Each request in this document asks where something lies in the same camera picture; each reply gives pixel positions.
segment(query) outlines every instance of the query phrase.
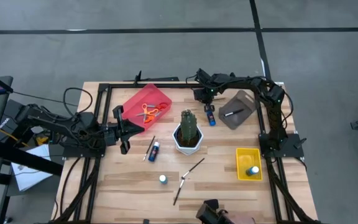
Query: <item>potted cactus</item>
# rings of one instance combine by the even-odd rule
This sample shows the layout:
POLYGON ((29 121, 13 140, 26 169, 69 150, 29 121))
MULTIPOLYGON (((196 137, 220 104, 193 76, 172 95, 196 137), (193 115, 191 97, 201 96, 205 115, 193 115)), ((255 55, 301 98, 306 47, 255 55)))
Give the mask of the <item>potted cactus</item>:
POLYGON ((172 134, 177 149, 190 155, 200 149, 203 133, 197 127, 196 116, 190 110, 181 112, 181 121, 172 134))

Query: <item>gray concrete floor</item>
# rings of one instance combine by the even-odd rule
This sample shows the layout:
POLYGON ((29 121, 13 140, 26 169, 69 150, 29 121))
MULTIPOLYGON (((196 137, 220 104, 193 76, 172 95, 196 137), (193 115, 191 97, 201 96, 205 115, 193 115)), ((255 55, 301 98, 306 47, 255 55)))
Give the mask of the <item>gray concrete floor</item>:
MULTIPOLYGON (((262 27, 358 27, 358 1, 256 0, 262 27)), ((252 27, 241 0, 0 0, 0 29, 252 27)), ((272 78, 286 83, 319 219, 358 223, 358 33, 264 34, 272 78)), ((0 76, 13 88, 61 99, 85 81, 210 73, 261 75, 254 33, 0 35, 0 76)), ((65 114, 62 105, 12 95, 65 114)), ((79 93, 69 96, 78 102, 79 93)), ((14 223, 47 222, 58 178, 11 198, 14 223)))

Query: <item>yellow container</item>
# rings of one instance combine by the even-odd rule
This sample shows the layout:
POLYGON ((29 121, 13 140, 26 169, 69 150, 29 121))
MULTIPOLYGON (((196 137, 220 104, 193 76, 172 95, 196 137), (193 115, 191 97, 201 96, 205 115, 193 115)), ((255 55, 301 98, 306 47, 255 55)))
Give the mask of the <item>yellow container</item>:
POLYGON ((262 163, 260 161, 259 149, 236 149, 236 161, 237 161, 237 177, 239 180, 251 180, 251 181, 262 181, 262 163), (247 175, 247 169, 257 166, 259 173, 255 175, 247 175))

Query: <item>red plastic tray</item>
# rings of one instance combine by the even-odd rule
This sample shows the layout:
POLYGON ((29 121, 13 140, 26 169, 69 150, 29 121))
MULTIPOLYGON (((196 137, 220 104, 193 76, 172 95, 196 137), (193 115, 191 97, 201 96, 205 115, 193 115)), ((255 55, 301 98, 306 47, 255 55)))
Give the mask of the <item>red plastic tray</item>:
POLYGON ((138 91, 133 97, 124 103, 123 119, 129 119, 132 123, 143 127, 148 130, 151 125, 156 123, 170 108, 172 100, 163 94, 155 85, 149 83, 138 91), (166 103, 168 106, 161 110, 161 113, 148 123, 143 122, 143 116, 136 116, 143 113, 142 105, 146 103, 148 105, 159 105, 160 103, 166 103))

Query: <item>wooden tabletop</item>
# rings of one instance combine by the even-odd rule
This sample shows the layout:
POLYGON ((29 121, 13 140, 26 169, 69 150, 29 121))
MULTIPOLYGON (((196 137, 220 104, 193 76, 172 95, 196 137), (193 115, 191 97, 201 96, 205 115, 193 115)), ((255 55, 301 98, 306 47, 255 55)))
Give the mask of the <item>wooden tabletop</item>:
MULTIPOLYGON (((83 89, 89 91, 95 99, 98 85, 99 82, 86 82, 83 89)), ((124 104, 139 90, 113 89, 109 111, 117 105, 124 104)), ((121 154, 120 142, 117 146, 106 149, 106 155, 101 160, 91 222, 142 223, 143 219, 147 218, 151 223, 200 223, 195 218, 197 210, 204 200, 216 198, 220 207, 229 212, 242 212, 254 217, 257 223, 275 223, 265 161, 262 161, 261 182, 238 180, 236 173, 236 148, 259 147, 260 129, 257 113, 254 112, 236 130, 230 130, 218 118, 218 108, 229 101, 238 90, 226 90, 217 97, 219 100, 213 102, 216 107, 216 125, 213 127, 209 126, 203 104, 194 100, 190 89, 161 88, 161 91, 173 102, 170 111, 145 133, 130 138, 131 149, 128 154, 121 154), (198 126, 204 133, 200 150, 190 156, 177 151, 172 139, 172 132, 180 122, 180 112, 185 109, 190 109, 196 115, 198 126), (154 135, 160 142, 160 152, 156 161, 142 161, 154 135), (187 175, 178 202, 173 206, 180 177, 202 158, 205 160, 187 175), (162 185, 158 181, 162 174, 168 177, 167 185, 162 185)), ((99 122, 105 99, 104 95, 99 122)), ((78 110, 85 108, 89 102, 89 97, 82 94, 78 110)), ((93 111, 93 108, 94 103, 88 111, 93 111)), ((282 109, 285 114, 290 112, 287 99, 284 100, 282 109)), ((265 125, 269 130, 264 108, 263 113, 265 125)), ((109 113, 108 121, 116 122, 112 113, 109 113)), ((293 118, 289 117, 287 132, 293 133, 294 130, 293 118)), ((74 160, 69 159, 65 162, 57 193, 59 204, 63 182, 74 160)), ((69 176, 63 201, 64 208, 67 208, 78 192, 83 161, 84 159, 81 159, 77 163, 69 176)), ((283 163, 290 193, 306 214, 317 219, 305 168, 295 159, 285 158, 283 163)), ((286 219, 285 204, 280 193, 279 198, 282 216, 286 219)), ((88 194, 83 200, 81 218, 85 217, 87 203, 88 194)))

